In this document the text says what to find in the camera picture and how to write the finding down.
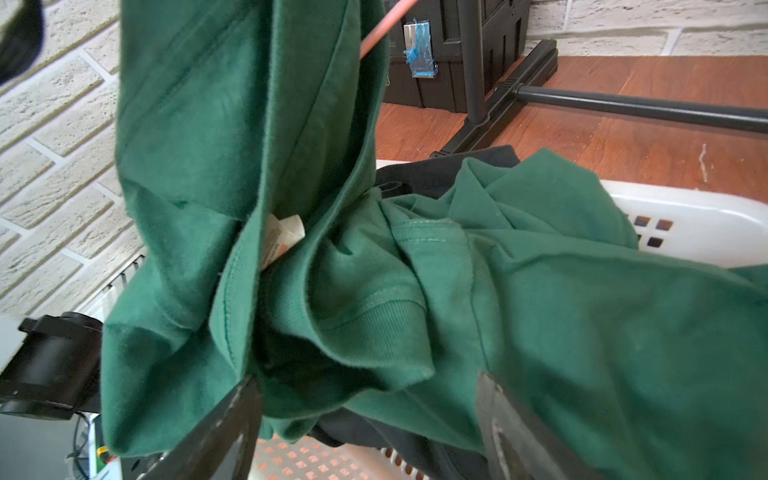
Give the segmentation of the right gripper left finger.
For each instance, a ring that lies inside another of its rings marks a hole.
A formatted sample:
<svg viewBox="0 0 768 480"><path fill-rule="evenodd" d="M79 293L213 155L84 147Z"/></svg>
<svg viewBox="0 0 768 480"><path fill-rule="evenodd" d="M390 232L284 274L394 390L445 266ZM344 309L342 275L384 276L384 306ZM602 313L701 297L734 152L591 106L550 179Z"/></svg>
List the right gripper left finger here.
<svg viewBox="0 0 768 480"><path fill-rule="evenodd" d="M139 477L206 480L249 476L264 416L257 380L240 381L178 445Z"/></svg>

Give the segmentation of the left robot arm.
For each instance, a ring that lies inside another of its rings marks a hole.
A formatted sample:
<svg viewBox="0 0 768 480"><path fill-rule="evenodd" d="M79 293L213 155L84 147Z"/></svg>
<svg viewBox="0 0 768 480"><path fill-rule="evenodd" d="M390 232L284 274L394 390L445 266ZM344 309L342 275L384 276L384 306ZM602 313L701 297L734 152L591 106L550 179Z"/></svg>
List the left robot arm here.
<svg viewBox="0 0 768 480"><path fill-rule="evenodd" d="M98 345L86 303L141 243L114 167L119 5L44 1L1 87L1 475L83 474Z"/></svg>

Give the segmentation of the black clothes rack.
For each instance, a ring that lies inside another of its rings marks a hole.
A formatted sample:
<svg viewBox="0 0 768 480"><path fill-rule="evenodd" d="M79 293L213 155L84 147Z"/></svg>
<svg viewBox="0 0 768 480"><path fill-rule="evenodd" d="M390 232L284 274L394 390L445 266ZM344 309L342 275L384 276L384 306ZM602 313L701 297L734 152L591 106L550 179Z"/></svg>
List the black clothes rack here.
<svg viewBox="0 0 768 480"><path fill-rule="evenodd" d="M460 130L433 158L458 155L490 146L527 103L702 125L730 130L767 132L765 109L710 105L635 96L545 88L558 68L557 43L543 40L490 98L485 97L482 22L478 1L458 3L465 77L467 117Z"/></svg>

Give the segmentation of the black toolbox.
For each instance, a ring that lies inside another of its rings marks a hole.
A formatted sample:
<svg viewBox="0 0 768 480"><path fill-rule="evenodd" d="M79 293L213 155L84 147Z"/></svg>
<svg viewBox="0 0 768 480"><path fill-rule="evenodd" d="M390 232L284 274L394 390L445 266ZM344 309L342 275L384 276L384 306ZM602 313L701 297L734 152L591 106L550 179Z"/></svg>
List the black toolbox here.
<svg viewBox="0 0 768 480"><path fill-rule="evenodd" d="M481 18L484 91L490 92L510 66L522 56L531 3L486 0L477 3ZM383 101L391 104L467 111L460 9L456 1L420 1L390 29L390 67ZM429 25L435 75L413 76L407 63L406 26Z"/></svg>

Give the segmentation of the black t-shirt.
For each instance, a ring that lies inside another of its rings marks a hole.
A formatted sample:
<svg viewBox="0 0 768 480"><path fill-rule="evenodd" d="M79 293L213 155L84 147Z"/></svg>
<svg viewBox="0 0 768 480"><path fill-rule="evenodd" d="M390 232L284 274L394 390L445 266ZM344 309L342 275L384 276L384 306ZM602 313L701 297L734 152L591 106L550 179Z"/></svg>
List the black t-shirt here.
<svg viewBox="0 0 768 480"><path fill-rule="evenodd" d="M495 188L517 163L498 147L393 165L332 224L307 293L338 378L315 438L391 447L435 479L489 477L476 386L517 356L514 218Z"/></svg>

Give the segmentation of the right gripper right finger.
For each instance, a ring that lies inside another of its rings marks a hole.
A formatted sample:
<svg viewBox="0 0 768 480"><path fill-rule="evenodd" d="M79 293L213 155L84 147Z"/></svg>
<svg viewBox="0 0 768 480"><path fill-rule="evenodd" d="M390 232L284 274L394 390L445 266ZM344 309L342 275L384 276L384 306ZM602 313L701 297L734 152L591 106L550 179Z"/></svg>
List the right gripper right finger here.
<svg viewBox="0 0 768 480"><path fill-rule="evenodd" d="M487 372L477 379L476 416L493 479L600 477Z"/></svg>

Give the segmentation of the pink hanger of green shirt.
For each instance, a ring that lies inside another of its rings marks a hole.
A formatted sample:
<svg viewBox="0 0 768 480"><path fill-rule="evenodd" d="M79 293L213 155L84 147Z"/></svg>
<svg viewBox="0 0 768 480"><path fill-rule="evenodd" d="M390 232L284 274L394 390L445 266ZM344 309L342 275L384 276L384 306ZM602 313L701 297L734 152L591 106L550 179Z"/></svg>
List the pink hanger of green shirt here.
<svg viewBox="0 0 768 480"><path fill-rule="evenodd" d="M363 59L419 0L399 0L363 38L359 58Z"/></svg>

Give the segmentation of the green t-shirt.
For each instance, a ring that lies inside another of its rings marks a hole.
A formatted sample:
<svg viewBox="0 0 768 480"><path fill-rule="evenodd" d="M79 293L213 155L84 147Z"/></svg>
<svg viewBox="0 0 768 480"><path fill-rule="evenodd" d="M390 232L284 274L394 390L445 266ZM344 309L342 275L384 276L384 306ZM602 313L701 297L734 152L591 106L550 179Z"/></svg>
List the green t-shirt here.
<svg viewBox="0 0 768 480"><path fill-rule="evenodd" d="M767 269L642 252L548 150L382 197L378 1L125 1L116 168L148 249L103 333L121 456L243 378L264 437L338 408L481 451L478 375L615 479L767 475Z"/></svg>

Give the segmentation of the white perforated laundry basket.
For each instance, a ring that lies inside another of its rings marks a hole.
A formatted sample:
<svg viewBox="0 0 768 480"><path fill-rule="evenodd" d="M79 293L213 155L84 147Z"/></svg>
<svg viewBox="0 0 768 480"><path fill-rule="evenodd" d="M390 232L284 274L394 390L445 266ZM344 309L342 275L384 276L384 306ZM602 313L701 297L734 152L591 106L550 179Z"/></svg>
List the white perforated laundry basket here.
<svg viewBox="0 0 768 480"><path fill-rule="evenodd" d="M548 152L495 188L514 218L517 356L508 377L487 373L608 478L765 478L766 206L602 181ZM342 212L261 281L256 369L285 438L333 411L307 293Z"/></svg>

